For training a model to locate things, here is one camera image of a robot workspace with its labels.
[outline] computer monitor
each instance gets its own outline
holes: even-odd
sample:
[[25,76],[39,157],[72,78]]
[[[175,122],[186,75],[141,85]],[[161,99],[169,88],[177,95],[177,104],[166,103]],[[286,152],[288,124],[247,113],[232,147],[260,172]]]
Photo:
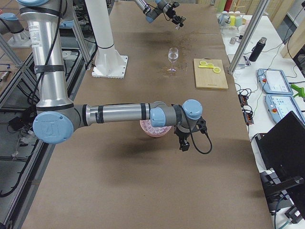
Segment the computer monitor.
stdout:
[[[305,179],[305,125],[294,112],[289,112],[257,144],[266,168],[273,168],[282,182],[296,176]],[[305,218],[305,184],[286,191]]]

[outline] white desk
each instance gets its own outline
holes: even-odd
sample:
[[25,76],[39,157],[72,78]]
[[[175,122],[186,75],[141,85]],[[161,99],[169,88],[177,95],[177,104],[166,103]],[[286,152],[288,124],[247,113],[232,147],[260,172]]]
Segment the white desk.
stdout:
[[[245,19],[249,20],[251,19],[250,15],[245,15]],[[225,49],[227,54],[235,54],[237,47],[239,45],[238,42],[236,42],[235,45],[230,45],[229,41],[232,37],[239,36],[238,31],[230,31],[230,30],[223,30],[222,31],[222,37],[225,44]],[[249,42],[246,50],[244,53],[248,53],[251,51],[251,49],[256,45],[256,43],[260,40],[261,37],[266,37],[266,46],[264,47],[263,51],[267,51],[269,49],[277,47],[279,44],[282,43],[281,38],[277,34],[276,30],[274,29],[273,25],[271,24],[270,20],[267,16],[263,16],[260,23],[258,24],[251,41]],[[238,83],[241,88],[251,88],[252,91],[255,91],[257,89],[257,79],[256,79],[256,70],[259,68],[272,68],[272,69],[282,69],[284,73],[287,76],[295,77],[295,73],[293,71],[293,67],[295,66],[295,63],[291,59],[284,59],[282,58],[280,51],[284,47],[282,44],[279,48],[273,49],[269,52],[262,52],[260,56],[258,57],[256,62],[251,62],[250,67],[246,67],[244,69],[237,69],[235,72],[239,73],[237,75],[234,73],[234,76],[236,77],[235,82]],[[290,78],[288,77],[289,82],[299,82],[304,81],[304,77],[300,70],[295,67],[295,72],[297,74],[296,78]],[[298,84],[300,87],[304,87],[305,83]],[[258,87],[258,90],[255,93],[252,93],[249,97],[248,104],[253,108],[253,110],[256,108],[256,104],[258,104],[257,110],[254,115],[254,124],[249,126],[249,138],[252,139],[253,136],[255,136],[257,133],[267,133],[274,125],[271,116],[268,113],[268,110],[264,103],[264,93],[262,93],[261,86]],[[295,98],[300,109],[305,109],[305,103],[303,102],[303,99],[300,97]],[[266,168],[264,166],[264,162],[261,158],[261,155],[259,153],[258,147],[256,145],[255,140],[252,141],[252,149],[253,153],[255,155],[256,164],[260,172],[265,171]],[[281,211],[277,213],[276,216],[276,222],[277,222],[277,228],[279,228],[281,225],[283,225],[287,221],[287,217],[284,215],[284,213],[287,211],[288,208],[283,208]],[[288,224],[286,229],[304,229],[305,228],[305,220],[301,220],[298,224]]]

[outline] black bottle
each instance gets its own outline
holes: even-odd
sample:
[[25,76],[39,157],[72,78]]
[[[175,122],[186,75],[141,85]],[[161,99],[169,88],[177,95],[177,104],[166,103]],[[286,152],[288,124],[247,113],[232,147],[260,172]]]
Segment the black bottle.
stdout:
[[256,44],[256,46],[252,49],[252,53],[249,57],[249,61],[255,62],[259,56],[259,54],[261,54],[263,48],[266,45],[266,40],[267,38],[262,37],[258,43]]

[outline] blue joint cap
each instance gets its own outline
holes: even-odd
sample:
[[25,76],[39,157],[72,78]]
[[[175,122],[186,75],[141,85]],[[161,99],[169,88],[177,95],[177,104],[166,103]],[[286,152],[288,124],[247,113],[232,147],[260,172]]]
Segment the blue joint cap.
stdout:
[[61,23],[61,25],[59,26],[60,29],[72,29],[74,27],[74,21],[64,21],[63,23]]
[[24,6],[41,6],[47,3],[49,0],[17,0],[18,3]]
[[166,117],[164,111],[159,108],[152,108],[150,111],[151,124],[153,127],[163,127],[165,126]]
[[203,108],[197,100],[189,99],[184,102],[182,108],[188,118],[198,120],[201,117]]
[[7,21],[18,21],[18,18],[13,13],[3,13],[0,14],[0,18]]
[[146,16],[145,18],[149,23],[152,23],[154,21],[154,19],[152,19],[151,17]]
[[45,143],[58,144],[73,134],[73,124],[69,118],[54,111],[42,112],[34,120],[35,135]]

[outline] wooden cutting board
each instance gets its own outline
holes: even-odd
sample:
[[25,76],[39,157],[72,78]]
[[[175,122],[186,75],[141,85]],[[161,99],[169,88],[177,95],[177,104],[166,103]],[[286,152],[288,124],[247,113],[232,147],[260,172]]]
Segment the wooden cutting board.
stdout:
[[194,59],[196,88],[228,89],[222,60],[205,59],[208,63],[213,63],[214,66],[220,67],[220,73],[214,73],[211,68],[198,68],[199,62],[202,60]]

